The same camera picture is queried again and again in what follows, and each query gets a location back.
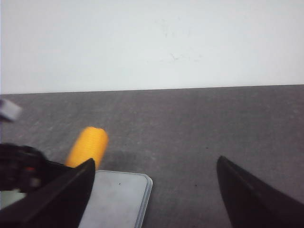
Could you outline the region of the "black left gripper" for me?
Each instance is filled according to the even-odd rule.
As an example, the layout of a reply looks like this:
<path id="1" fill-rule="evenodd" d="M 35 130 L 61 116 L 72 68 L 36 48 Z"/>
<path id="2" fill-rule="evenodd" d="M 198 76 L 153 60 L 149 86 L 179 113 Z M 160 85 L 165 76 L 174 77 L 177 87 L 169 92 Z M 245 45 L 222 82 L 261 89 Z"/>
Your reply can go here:
<path id="1" fill-rule="evenodd" d="M 71 168 L 49 161 L 36 148 L 11 143 L 0 145 L 0 190 L 35 191 Z"/>

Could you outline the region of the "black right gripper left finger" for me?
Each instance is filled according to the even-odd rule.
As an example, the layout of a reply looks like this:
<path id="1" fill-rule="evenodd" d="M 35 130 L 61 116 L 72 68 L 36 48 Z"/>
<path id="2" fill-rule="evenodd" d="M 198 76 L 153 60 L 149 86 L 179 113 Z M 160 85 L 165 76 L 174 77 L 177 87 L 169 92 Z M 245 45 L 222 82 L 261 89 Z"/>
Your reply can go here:
<path id="1" fill-rule="evenodd" d="M 75 168 L 47 161 L 43 186 L 0 211 L 2 228 L 77 228 L 90 199 L 95 162 Z"/>

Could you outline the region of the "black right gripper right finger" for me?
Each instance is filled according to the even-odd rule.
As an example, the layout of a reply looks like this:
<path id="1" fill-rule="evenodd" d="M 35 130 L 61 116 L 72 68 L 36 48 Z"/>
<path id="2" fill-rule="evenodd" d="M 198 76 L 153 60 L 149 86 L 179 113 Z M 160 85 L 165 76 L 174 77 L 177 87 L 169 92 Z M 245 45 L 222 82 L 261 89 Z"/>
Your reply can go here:
<path id="1" fill-rule="evenodd" d="M 217 160 L 220 193 L 234 228 L 302 228 L 304 205 L 228 158 Z"/>

